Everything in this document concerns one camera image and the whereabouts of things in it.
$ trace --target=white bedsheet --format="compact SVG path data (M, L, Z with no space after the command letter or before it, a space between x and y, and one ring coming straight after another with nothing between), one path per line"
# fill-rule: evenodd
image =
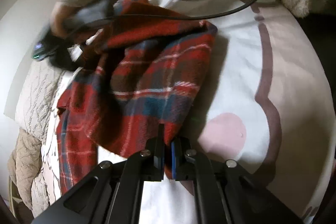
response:
M151 0L190 16L231 10L245 1ZM218 36L209 73L183 133L213 159L238 160L310 223L330 179L336 142L330 88L320 61L295 18L276 0L260 0L211 22ZM71 77L63 77L56 98ZM54 110L42 147L50 203L60 197L58 121ZM99 147L98 162L103 160L123 159ZM166 177L161 183L145 182L140 223L196 223L194 198Z

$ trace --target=metal screw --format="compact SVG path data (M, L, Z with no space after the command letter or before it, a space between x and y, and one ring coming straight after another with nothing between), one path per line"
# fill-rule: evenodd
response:
M237 162L235 160L227 160L226 166L229 168L235 168L237 166Z
M102 161L99 166L101 169L107 169L107 168L110 168L112 165L112 163L108 160L105 160L105 161Z
M148 157L148 156L151 155L151 151L148 150L148 149L141 150L140 155L141 155L141 157Z
M195 149L188 149L185 154L188 156L188 157L193 157L196 155L196 150Z

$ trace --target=red plaid fabric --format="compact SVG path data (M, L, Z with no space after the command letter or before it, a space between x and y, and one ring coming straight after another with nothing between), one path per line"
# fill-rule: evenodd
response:
M179 14L147 0L123 0L115 14ZM143 149L165 125L178 133L207 72L217 28L207 21L120 18L58 101L61 192L97 164L96 145L123 157Z

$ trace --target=wire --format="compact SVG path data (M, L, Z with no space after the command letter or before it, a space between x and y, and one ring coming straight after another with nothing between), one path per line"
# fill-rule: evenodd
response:
M100 20L96 20L90 23L94 23L94 22L98 22L98 21L113 21L114 19L120 18L120 17L154 17L154 18L161 18L161 19L170 19L170 20L207 20L207 19L213 19L213 18L218 18L218 17L224 17L224 16L228 16L228 15L232 15L234 13L240 12L241 10L244 10L245 8L251 6L252 4L254 4L257 0L249 0L248 2L246 2L244 5L235 8L231 11L227 11L227 12L223 12L223 13L219 13L219 14L214 14L214 15L208 15L208 16L199 16L199 17L188 17L188 16L180 16L180 17L171 17L171 16L163 16L163 15L145 15L145 14L126 14L126 15L117 15L117 16L110 16L110 17L106 17L104 19L100 19ZM85 26L85 24L83 24L82 26L76 28L75 30L73 30L68 37L70 37L72 34L74 34L75 32L77 32L79 29L81 29L83 26Z

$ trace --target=human hand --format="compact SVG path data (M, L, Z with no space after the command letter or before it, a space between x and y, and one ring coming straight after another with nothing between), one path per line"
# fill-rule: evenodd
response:
M57 2L54 6L53 11L51 12L50 17L50 28L53 35L65 39L68 36L67 31L63 27L63 22L68 17L72 16L77 12L80 7L71 7L67 6L64 3ZM81 43L86 41L91 36L95 35L97 30L90 30L86 32L76 33L72 39L75 43Z

